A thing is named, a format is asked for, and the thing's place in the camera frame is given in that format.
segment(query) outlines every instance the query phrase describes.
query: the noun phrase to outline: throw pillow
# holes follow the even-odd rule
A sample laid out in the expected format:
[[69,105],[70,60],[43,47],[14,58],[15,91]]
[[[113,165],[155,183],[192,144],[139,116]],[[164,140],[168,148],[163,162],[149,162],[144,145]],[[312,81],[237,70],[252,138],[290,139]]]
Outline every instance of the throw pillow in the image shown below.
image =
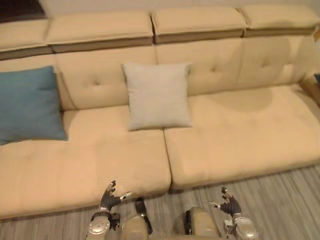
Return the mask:
[[187,102],[190,63],[122,67],[129,93],[129,130],[192,126]]
[[67,139],[52,66],[0,72],[0,145],[26,139]]

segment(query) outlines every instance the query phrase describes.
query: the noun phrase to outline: sofa headrest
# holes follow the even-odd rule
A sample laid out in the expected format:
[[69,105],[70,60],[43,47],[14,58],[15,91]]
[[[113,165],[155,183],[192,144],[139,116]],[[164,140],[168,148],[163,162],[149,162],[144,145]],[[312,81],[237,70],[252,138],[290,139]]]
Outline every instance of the sofa headrest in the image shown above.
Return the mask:
[[44,41],[47,28],[47,19],[1,23],[0,60],[52,53]]
[[145,11],[101,12],[54,18],[45,41],[62,53],[151,45],[152,36]]
[[320,24],[317,16],[306,5],[253,4],[238,9],[248,29],[245,36],[309,35]]
[[156,43],[241,37],[247,24],[231,7],[159,9],[152,13]]

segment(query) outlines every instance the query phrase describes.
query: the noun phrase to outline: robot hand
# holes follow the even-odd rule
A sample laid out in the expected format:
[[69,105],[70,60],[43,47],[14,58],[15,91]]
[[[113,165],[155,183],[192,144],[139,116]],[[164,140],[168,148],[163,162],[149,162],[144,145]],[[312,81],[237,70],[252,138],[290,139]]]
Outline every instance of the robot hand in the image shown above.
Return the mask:
[[116,190],[116,180],[113,180],[106,188],[100,202],[99,212],[110,212],[111,209],[120,204],[123,200],[127,199],[132,195],[132,192],[127,192],[123,196],[114,196]]
[[241,207],[235,197],[225,187],[222,187],[222,197],[225,203],[218,204],[210,201],[215,208],[220,209],[226,214],[230,214],[232,220],[224,221],[224,231],[233,234],[236,240],[259,240],[258,232],[250,218],[243,216]]
[[119,227],[120,214],[110,213],[110,211],[114,206],[129,198],[132,192],[127,192],[123,196],[114,196],[115,186],[115,180],[107,186],[101,198],[98,211],[93,214],[88,225],[86,240],[103,240],[110,229],[116,230]]
[[241,207],[235,197],[229,192],[229,190],[223,186],[221,192],[223,199],[226,200],[225,203],[218,204],[213,201],[210,201],[209,203],[215,208],[225,212],[226,214],[230,214],[231,217],[241,214]]

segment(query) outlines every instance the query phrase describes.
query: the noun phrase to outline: sofa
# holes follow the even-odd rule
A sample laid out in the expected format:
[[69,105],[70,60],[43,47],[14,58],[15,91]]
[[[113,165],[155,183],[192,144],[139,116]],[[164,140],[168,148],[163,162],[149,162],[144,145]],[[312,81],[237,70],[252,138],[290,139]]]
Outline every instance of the sofa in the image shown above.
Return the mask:
[[[0,24],[0,72],[53,66],[68,135],[0,146],[0,219],[97,205],[112,180],[137,197],[318,163],[320,110],[300,83],[320,72],[319,24],[281,4]],[[192,63],[192,127],[128,131],[127,62]]]

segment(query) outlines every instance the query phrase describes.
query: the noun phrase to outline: gray carpet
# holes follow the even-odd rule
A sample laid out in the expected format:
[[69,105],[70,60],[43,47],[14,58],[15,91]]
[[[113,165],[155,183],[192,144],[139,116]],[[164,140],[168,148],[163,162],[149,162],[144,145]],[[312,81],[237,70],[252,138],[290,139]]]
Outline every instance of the gray carpet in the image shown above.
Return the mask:
[[[152,236],[183,233],[182,214],[198,205],[207,209],[222,231],[225,215],[208,205],[221,201],[221,184],[148,198]],[[320,239],[320,165],[225,184],[250,217],[261,240]],[[95,207],[0,221],[0,240],[82,240]],[[122,222],[135,214],[134,202],[114,209]],[[108,240],[118,240],[111,231]]]

